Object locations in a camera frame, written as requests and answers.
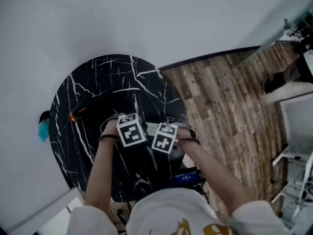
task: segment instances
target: round table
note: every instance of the round table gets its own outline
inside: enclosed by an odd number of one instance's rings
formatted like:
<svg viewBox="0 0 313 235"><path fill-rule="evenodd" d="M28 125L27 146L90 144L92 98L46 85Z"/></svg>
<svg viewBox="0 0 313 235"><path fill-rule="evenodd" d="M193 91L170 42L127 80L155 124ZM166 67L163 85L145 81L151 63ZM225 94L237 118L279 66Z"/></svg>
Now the round table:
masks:
<svg viewBox="0 0 313 235"><path fill-rule="evenodd" d="M71 110L82 101L102 97L95 112L73 122ZM89 60L75 69L59 87L50 110L49 136L54 156L66 179L86 190L98 148L100 125L116 113L137 112L143 122L165 122L167 117L186 122L184 103L173 83L152 64L127 55ZM113 153L112 198L134 201L166 187L182 164L183 154L152 150L148 143Z"/></svg>

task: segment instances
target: black and white marker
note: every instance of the black and white marker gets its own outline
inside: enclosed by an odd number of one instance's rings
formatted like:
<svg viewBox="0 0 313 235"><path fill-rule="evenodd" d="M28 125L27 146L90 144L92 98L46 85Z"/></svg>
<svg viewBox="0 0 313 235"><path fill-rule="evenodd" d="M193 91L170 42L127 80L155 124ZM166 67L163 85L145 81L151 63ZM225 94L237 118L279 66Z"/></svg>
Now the black and white marker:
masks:
<svg viewBox="0 0 313 235"><path fill-rule="evenodd" d="M177 129L177 125L160 123L153 139L152 149L170 154L175 142Z"/></svg>
<svg viewBox="0 0 313 235"><path fill-rule="evenodd" d="M137 113L119 116L116 127L124 147L146 141Z"/></svg>

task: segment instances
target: wrist strap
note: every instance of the wrist strap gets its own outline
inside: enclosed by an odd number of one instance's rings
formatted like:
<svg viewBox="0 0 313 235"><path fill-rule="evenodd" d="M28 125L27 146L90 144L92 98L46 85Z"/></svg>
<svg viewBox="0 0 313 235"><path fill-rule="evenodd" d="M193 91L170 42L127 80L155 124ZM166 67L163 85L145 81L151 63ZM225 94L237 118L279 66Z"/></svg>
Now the wrist strap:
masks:
<svg viewBox="0 0 313 235"><path fill-rule="evenodd" d="M100 137L98 138L98 141L101 141L101 140L107 139L107 138L119 140L119 136L117 136L117 135L105 134L105 135L100 136Z"/></svg>
<svg viewBox="0 0 313 235"><path fill-rule="evenodd" d="M198 139L194 139L194 138L182 138L182 139L179 139L178 141L180 141L180 140L193 141L193 142L196 142L198 145L201 145L200 141Z"/></svg>

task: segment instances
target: person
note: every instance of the person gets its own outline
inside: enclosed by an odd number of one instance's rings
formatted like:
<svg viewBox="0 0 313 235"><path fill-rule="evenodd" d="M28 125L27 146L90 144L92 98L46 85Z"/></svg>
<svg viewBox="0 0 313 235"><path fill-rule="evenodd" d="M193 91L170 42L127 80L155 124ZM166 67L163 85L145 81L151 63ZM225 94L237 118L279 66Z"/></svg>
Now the person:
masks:
<svg viewBox="0 0 313 235"><path fill-rule="evenodd" d="M118 135L116 120L110 120L103 135ZM231 217L220 221L207 200L186 188L156 191L135 203L126 225L128 235L291 235L265 201L254 201L247 189L212 155L191 140L189 129L179 127L179 148L199 167L211 188L225 203ZM99 143L90 173L85 206L75 208L70 216L67 235L117 235L108 218L112 154L115 139Z"/></svg>
<svg viewBox="0 0 313 235"><path fill-rule="evenodd" d="M270 80L263 81L263 93L269 94L289 82L300 81L313 83L313 33L302 40L296 47L300 57L289 65L284 71L278 72Z"/></svg>

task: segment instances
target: person's leg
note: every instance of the person's leg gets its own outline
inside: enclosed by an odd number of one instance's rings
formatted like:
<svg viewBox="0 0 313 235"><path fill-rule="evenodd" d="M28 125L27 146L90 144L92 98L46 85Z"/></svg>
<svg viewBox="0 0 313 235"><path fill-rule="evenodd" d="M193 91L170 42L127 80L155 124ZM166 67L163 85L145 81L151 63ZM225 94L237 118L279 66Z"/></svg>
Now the person's leg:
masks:
<svg viewBox="0 0 313 235"><path fill-rule="evenodd" d="M268 78L263 82L263 92L264 94L269 94L285 84L298 79L301 76L296 63L289 65L283 72L278 72L274 75L272 80Z"/></svg>

